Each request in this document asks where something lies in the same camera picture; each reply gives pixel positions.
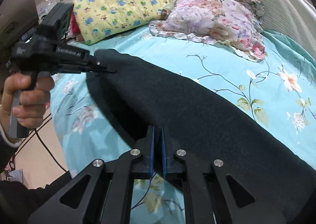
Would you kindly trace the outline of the person's left hand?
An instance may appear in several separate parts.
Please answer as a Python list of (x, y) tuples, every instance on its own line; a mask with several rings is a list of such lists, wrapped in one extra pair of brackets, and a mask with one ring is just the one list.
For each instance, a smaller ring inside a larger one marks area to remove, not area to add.
[(27, 91), (30, 85), (31, 77), (24, 74), (16, 73), (5, 80), (1, 104), (1, 125), (5, 131), (9, 129), (11, 115), (26, 128), (42, 125), (55, 82), (48, 76), (39, 78), (35, 89)]

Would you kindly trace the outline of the person's left forearm sleeve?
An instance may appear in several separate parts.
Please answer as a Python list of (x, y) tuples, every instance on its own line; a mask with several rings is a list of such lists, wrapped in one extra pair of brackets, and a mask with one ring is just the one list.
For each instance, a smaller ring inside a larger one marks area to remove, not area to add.
[(1, 181), (1, 223), (27, 223), (28, 218), (71, 179), (66, 172), (37, 189), (28, 189), (18, 181)]

